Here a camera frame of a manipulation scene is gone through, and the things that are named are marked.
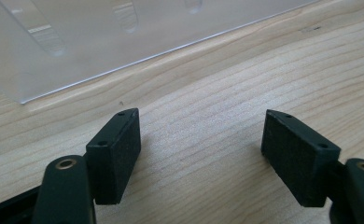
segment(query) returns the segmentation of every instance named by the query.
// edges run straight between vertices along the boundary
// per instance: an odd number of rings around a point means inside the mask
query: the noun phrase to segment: wooden surface
[[[364,0],[328,0],[18,105],[0,93],[0,202],[138,107],[142,152],[99,223],[329,223],[259,152],[266,109],[364,159]]]

